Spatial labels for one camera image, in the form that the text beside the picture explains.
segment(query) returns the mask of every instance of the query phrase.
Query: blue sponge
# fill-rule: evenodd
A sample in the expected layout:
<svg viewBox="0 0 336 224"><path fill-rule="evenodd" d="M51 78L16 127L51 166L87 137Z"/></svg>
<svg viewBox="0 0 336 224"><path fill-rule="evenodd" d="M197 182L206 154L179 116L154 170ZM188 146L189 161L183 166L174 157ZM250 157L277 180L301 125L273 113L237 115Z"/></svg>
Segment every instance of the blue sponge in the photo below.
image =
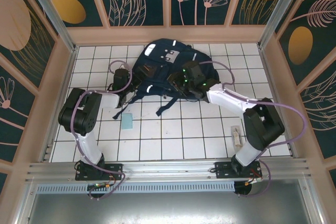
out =
<svg viewBox="0 0 336 224"><path fill-rule="evenodd" d="M121 115L121 129L128 130L133 128L133 115L126 113Z"/></svg>

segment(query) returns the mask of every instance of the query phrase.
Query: reflective strip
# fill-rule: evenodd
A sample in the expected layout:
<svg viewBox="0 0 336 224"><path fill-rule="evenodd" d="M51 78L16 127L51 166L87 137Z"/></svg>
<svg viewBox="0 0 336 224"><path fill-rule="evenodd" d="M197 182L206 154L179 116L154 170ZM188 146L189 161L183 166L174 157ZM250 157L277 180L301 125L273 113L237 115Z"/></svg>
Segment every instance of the reflective strip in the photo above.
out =
<svg viewBox="0 0 336 224"><path fill-rule="evenodd" d="M155 44L150 44L145 51L145 55L149 56L151 52L153 51L154 47L155 47Z"/></svg>
<svg viewBox="0 0 336 224"><path fill-rule="evenodd" d="M153 85L149 85L149 86L147 87L147 93L149 93L149 90L151 89L151 87L153 87Z"/></svg>

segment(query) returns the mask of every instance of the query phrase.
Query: purple cable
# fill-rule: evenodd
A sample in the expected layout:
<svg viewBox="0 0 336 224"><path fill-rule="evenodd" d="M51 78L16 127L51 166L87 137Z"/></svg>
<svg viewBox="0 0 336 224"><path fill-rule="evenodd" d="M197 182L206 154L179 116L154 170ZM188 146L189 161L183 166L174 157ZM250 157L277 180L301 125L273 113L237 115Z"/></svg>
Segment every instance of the purple cable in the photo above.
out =
<svg viewBox="0 0 336 224"><path fill-rule="evenodd" d="M235 76L233 75L232 70L229 67L227 67L226 65L224 65L223 63L221 63L219 61L211 61L211 60L209 60L209 61L202 61L199 64L202 65L202 64L207 64L207 63L216 63L216 64L221 65L222 67L226 68L226 70L228 70L230 72L231 77L232 77L232 82L224 82L223 83L223 89L224 89L225 85L233 85L233 84L235 84Z"/></svg>
<svg viewBox="0 0 336 224"><path fill-rule="evenodd" d="M85 158L85 160L86 160L90 165L92 165L94 168L96 168L96 169L98 169L98 170L101 170L101 171L106 172L106 173L109 173L109 174L117 174L117 175L121 175L121 176L122 176L120 182L119 182L119 183L118 183L118 184L117 184L117 185L116 185L110 192L108 192L107 194L104 194L103 196L101 196L100 198L97 198L96 200L104 199L104 198L110 196L110 195L111 195L115 190L117 190L118 187L123 183L123 181L125 180L126 175L125 175L125 173L123 173L123 172L114 172L114 171L111 171L111 170L103 169L103 168L101 168L101 167L95 165L93 162L91 162L91 160L90 160L89 158L87 158L87 157L84 155L84 152L83 152L82 148L80 147L80 145L77 144L77 142L79 141L79 138L78 138L77 134L75 133L75 130L74 130L74 127L73 127L74 125L73 125L73 124L74 124L74 121L75 121L75 115L76 115L77 109L78 109L78 107L79 107L79 104L80 104L80 102L82 101L82 99L83 99L88 93L96 92L96 93L101 93L101 94L114 94L114 93L118 93L118 92L121 92L121 91L125 90L125 89L131 84L132 77L133 77L133 75L132 75L132 69L130 68L130 66L129 66L125 61L122 61L122 60L115 60L115 61L111 62L110 65L109 65L109 70L110 70L110 72L112 72L112 70L111 70L111 66L112 66L114 63L116 63L116 62L121 62L121 63L123 63L123 65L125 65L126 68L127 68L127 69L129 70L129 72L130 72L130 80L128 81L128 83L126 84L126 86L123 87L123 88L120 89L120 90L115 90L115 91L106 91L106 90L87 90L87 91L85 91L85 92L79 97L79 99L78 99L78 101L77 101L77 103L76 103L76 105L75 105L75 107L74 107L74 111L73 111L73 113L72 113L72 115L71 115L71 121L70 121L70 130L71 130L71 133L74 135L74 137L75 137L75 139L76 139L76 145L77 145L77 147L78 147L78 150L79 150L80 154Z"/></svg>
<svg viewBox="0 0 336 224"><path fill-rule="evenodd" d="M231 95L233 98L236 98L236 99L238 99L238 100L240 100L240 101L243 101L243 102L249 102L249 103L253 103L253 104L271 105L271 106L279 106L279 107L287 108L287 109L293 110L294 112L296 112L296 113L301 117L302 122L303 122L303 127L302 127L302 130L301 130L301 132L300 132L299 135L297 135L296 137L294 137L294 138L292 138L292 139L290 139L290 140L287 140L287 141L284 141L284 142L281 142L281 143L270 144L270 145L267 146L266 148L271 148L271 147L278 146L278 145L281 145L281 144L289 144L289 143L293 143L293 142L295 142L296 140L300 139L300 138L304 135L304 133L305 133L307 127L308 127L308 122L307 122L307 119L305 118L305 116L304 116L300 111L298 111L297 109L295 109L295 108L293 108L293 107L291 107L291 106L285 105L285 104L274 103L274 102L262 102L262 101L256 101L256 100L245 100L244 98L241 98L241 97L239 97L239 96L237 96L237 95L235 95L235 94L232 94L231 92L229 92L229 91L227 91L227 90L225 89L225 85L227 85L227 84L228 84L228 85L232 85L232 84L235 83L235 77L234 77L234 75L233 75L231 69L229 69L226 65L224 65L224 64L222 64L222 63L220 63L220 62L218 62L218 61L203 61L203 62L200 62L199 64L201 65L201 64L206 64L206 63L216 63L216 64L219 64L219 65L225 67L225 68L230 72L233 81L232 81L232 83L224 82L224 83L223 83L223 91L224 91L225 93ZM259 159L265 151L266 151L266 149L264 149L264 150L263 150L263 151L256 157L256 159ZM270 186L270 184L271 184L271 172L270 172L269 167L266 165L266 163L265 163L264 161L262 161L262 160L259 160L259 161L266 167L267 172L268 172L268 176L269 176L269 177L268 177L268 183L267 183L267 186L266 186L266 188L265 188L262 192L260 192L260 193L257 193L257 194L254 194L254 195L243 195L244 197L257 197L257 196L260 196L260 195L264 194L264 193L268 190L268 188L269 188L269 186Z"/></svg>
<svg viewBox="0 0 336 224"><path fill-rule="evenodd" d="M266 163L265 163L264 161L262 161L262 160L259 160L259 162L261 162L261 163L266 167L266 169L267 169L267 172L268 172L268 183L267 183L267 186L266 186L266 188L265 188L263 191L261 191L260 193L253 194L253 195L242 195L243 197L246 197L246 198L253 198L253 197L261 196L261 195L263 195L263 194L268 190L268 188L269 188L269 186L270 186L270 184L271 184L271 171L270 171L268 165L266 165Z"/></svg>
<svg viewBox="0 0 336 224"><path fill-rule="evenodd" d="M238 100L241 100L243 102L249 102L249 103L253 103L253 104L260 104L260 105L271 105L271 106L278 106L278 107L284 107L284 108L287 108L287 109L290 109L290 110L293 110L294 112L296 112L302 119L303 121L303 127L302 127L302 130L300 132L299 135L297 135L296 137L290 139L290 140L287 140L287 141L284 141L284 142L281 142L281 143L276 143L276 144L270 144L269 146L267 146L266 148L271 148L271 147L274 147L274 146L278 146L278 145L281 145L281 144L289 144L289 143L293 143L295 142L296 140L298 140L299 138L301 138L306 129L307 129L307 126L308 126L308 122L307 122L307 119L305 118L305 116L300 112L298 111L297 109L291 107L291 106L288 106L288 105L285 105L285 104L281 104L281 103L276 103L276 102L262 102L262 101L255 101L255 100L245 100L244 98L241 98L235 94L232 94L231 92L227 91L227 90L224 90L225 93L231 95L232 97L238 99ZM266 151L266 149L261 152L257 157L256 159L260 158L262 156L262 154Z"/></svg>

